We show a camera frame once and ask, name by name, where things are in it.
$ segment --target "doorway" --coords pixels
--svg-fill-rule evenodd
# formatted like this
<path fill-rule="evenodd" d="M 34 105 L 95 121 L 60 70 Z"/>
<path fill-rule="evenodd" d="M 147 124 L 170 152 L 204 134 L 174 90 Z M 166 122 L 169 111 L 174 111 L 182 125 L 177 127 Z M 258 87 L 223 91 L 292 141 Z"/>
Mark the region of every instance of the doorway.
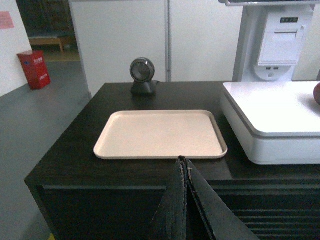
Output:
<path fill-rule="evenodd" d="M 80 61 L 68 0 L 16 0 L 32 50 L 46 62 Z"/>

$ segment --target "beige tray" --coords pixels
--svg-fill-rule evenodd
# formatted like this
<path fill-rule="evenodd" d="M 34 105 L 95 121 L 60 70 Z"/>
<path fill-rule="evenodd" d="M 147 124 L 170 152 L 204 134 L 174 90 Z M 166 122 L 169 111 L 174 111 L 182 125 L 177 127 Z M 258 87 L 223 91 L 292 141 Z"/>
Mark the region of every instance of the beige tray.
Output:
<path fill-rule="evenodd" d="M 217 159 L 227 145 L 205 110 L 119 111 L 112 114 L 94 154 L 100 159 Z"/>

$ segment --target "weighing scale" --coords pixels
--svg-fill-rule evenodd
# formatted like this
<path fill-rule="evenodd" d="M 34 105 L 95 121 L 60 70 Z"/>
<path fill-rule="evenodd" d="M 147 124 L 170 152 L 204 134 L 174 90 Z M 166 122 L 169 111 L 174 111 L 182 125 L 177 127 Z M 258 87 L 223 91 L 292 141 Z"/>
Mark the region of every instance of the weighing scale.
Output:
<path fill-rule="evenodd" d="M 233 82 L 221 107 L 249 160 L 320 164 L 318 82 L 292 82 L 317 0 L 226 0 L 244 6 Z"/>

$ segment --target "white cabinet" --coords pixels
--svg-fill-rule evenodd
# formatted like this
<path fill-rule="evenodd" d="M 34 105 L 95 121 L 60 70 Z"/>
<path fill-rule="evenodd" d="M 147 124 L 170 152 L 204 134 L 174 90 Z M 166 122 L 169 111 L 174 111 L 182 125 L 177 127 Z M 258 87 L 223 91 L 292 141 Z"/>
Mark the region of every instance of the white cabinet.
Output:
<path fill-rule="evenodd" d="M 154 80 L 166 81 L 164 0 L 70 0 L 73 24 L 89 91 L 104 83 L 132 82 L 130 65 L 146 57 Z"/>
<path fill-rule="evenodd" d="M 232 81 L 242 9 L 170 0 L 173 82 Z"/>

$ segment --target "display screen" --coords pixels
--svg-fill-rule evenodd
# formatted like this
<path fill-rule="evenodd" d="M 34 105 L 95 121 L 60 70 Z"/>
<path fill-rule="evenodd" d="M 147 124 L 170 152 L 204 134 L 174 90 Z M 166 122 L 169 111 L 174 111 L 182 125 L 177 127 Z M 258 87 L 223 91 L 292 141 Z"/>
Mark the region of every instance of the display screen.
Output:
<path fill-rule="evenodd" d="M 280 19 L 281 24 L 296 24 L 298 22 L 298 17 L 282 17 Z"/>

